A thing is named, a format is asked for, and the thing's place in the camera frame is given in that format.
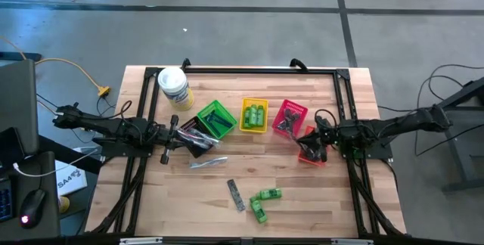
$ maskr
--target yellow basket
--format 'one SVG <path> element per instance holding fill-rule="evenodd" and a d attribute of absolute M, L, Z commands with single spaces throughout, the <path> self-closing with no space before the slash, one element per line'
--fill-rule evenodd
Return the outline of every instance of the yellow basket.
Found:
<path fill-rule="evenodd" d="M 262 105 L 264 107 L 264 125 L 262 127 L 253 127 L 250 129 L 244 128 L 244 111 L 247 107 L 251 107 L 252 105 Z M 240 110 L 240 125 L 239 129 L 242 132 L 255 132 L 255 133 L 264 133 L 267 132 L 267 115 L 269 109 L 269 101 L 258 99 L 258 98 L 244 98 L 242 100 L 242 110 Z"/>

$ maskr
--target computer mouse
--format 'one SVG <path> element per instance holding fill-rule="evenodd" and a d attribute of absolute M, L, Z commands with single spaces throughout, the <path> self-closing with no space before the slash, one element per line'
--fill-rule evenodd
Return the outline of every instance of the computer mouse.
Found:
<path fill-rule="evenodd" d="M 32 228 L 40 222 L 44 199 L 45 191 L 42 189 L 30 191 L 25 196 L 20 207 L 20 226 L 23 228 Z"/>

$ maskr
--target butcher block tabletop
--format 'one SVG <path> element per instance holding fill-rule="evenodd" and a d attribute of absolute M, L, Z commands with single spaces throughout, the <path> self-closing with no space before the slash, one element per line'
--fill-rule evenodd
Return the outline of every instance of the butcher block tabletop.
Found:
<path fill-rule="evenodd" d="M 132 101 L 125 117 L 136 115 L 145 67 L 126 67 L 116 104 L 119 112 L 125 102 Z M 350 68 L 349 73 L 358 118 L 379 118 L 369 69 Z M 331 76 L 189 73 L 187 77 L 194 93 L 193 107 L 176 111 L 160 91 L 155 114 L 157 123 L 169 126 L 171 115 L 176 113 L 181 125 L 215 99 L 240 121 L 242 99 L 261 98 L 268 100 L 269 127 L 266 133 L 256 134 L 242 132 L 237 126 L 222 139 L 219 149 L 213 148 L 195 159 L 186 148 L 179 148 L 171 152 L 168 165 L 160 163 L 163 147 L 155 147 L 144 176 L 137 236 L 358 236 L 345 160 L 335 150 L 328 149 L 324 166 L 298 161 L 299 147 L 270 127 L 284 99 L 309 109 L 298 137 L 303 135 L 306 126 L 315 125 L 317 109 L 324 108 L 338 116 Z M 148 115 L 153 85 L 152 79 L 144 117 Z M 347 105 L 346 94 L 343 100 Z M 216 157 L 228 157 L 228 160 L 217 166 L 188 168 L 189 163 Z M 118 200 L 126 161 L 124 157 L 117 157 L 101 168 L 87 231 L 98 226 Z M 368 171 L 375 201 L 390 221 L 400 231 L 405 231 L 396 183 L 388 166 L 379 160 L 369 160 Z M 235 180 L 246 204 L 243 212 L 237 211 L 231 197 L 227 186 L 229 179 Z M 280 188 L 282 198 L 261 202 L 268 220 L 259 224 L 249 199 L 256 192 L 269 188 Z M 130 210 L 131 201 L 126 208 L 124 228 Z M 365 226 L 370 231 L 364 204 L 363 213 Z"/>

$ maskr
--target small plastic bin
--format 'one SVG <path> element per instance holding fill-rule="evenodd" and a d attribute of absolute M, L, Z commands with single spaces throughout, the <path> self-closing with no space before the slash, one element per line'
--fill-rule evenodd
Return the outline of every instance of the small plastic bin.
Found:
<path fill-rule="evenodd" d="M 211 113 L 214 113 L 216 116 L 213 117 L 212 121 L 207 121 L 206 117 L 209 117 Z M 197 113 L 197 116 L 206 126 L 206 128 L 209 129 L 210 133 L 217 139 L 223 138 L 237 125 L 237 120 L 234 118 L 234 116 L 232 116 L 228 110 L 225 109 L 225 107 L 223 107 L 223 105 L 217 100 L 212 101 L 211 104 L 203 108 L 199 113 Z M 216 122 L 215 118 L 217 116 L 230 123 L 231 126 L 228 127 Z"/>
<path fill-rule="evenodd" d="M 277 128 L 279 123 L 284 121 L 284 110 L 286 108 L 289 108 L 292 114 L 298 113 L 300 115 L 299 119 L 296 120 L 293 125 L 293 133 L 295 136 L 297 136 L 297 133 L 301 129 L 301 125 L 303 124 L 304 119 L 306 118 L 306 114 L 308 113 L 308 108 L 301 106 L 299 104 L 296 104 L 289 100 L 284 100 L 282 102 L 281 108 L 279 109 L 279 112 L 276 115 L 274 122 L 272 123 L 272 128 L 274 129 L 274 132 L 277 132 L 278 134 L 284 135 L 286 137 L 290 137 L 287 134 L 287 132 L 281 131 L 280 129 Z"/>
<path fill-rule="evenodd" d="M 306 127 L 306 131 L 304 132 L 304 135 L 308 135 L 310 132 L 312 132 L 314 130 L 315 130 L 315 127 L 313 127 L 313 126 L 307 126 Z M 314 161 L 311 161 L 311 160 L 306 159 L 306 157 L 304 156 L 303 150 L 300 150 L 299 151 L 299 155 L 297 156 L 297 159 L 299 161 L 303 161 L 303 162 L 306 162 L 306 163 L 310 163 L 310 164 L 315 165 L 315 166 L 324 166 L 324 164 L 325 164 L 325 162 L 320 161 L 320 160 L 318 162 L 314 162 Z"/>
<path fill-rule="evenodd" d="M 206 135 L 212 135 L 210 133 L 209 129 L 207 129 L 206 126 L 200 121 L 200 119 L 198 118 L 198 116 L 196 116 L 196 117 L 188 120 L 185 124 L 181 125 L 180 128 L 182 128 L 184 130 L 189 130 L 190 128 L 193 128 L 193 129 L 196 129 L 197 131 L 202 132 L 202 133 L 204 133 Z M 208 150 L 206 150 L 206 149 L 204 149 L 202 147 L 187 146 L 187 149 L 191 152 L 191 154 L 195 158 L 200 157 L 202 154 L 206 153 L 211 148 L 212 148 L 212 146 L 210 146 L 210 148 Z"/>
<path fill-rule="evenodd" d="M 245 110 L 252 105 L 262 105 L 264 107 L 264 125 L 262 127 L 252 127 L 252 128 L 244 128 L 244 114 Z M 255 132 L 255 133 L 264 133 L 267 132 L 267 114 L 269 108 L 269 101 L 258 99 L 258 98 L 244 98 L 242 100 L 242 110 L 240 111 L 240 125 L 239 129 L 242 132 Z"/>

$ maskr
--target computer monitor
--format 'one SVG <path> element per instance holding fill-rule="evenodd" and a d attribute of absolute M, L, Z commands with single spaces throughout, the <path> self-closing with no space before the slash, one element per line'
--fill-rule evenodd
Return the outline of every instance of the computer monitor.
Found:
<path fill-rule="evenodd" d="M 35 63 L 22 60 L 0 67 L 0 132 L 15 128 L 26 155 L 39 149 L 36 103 Z"/>

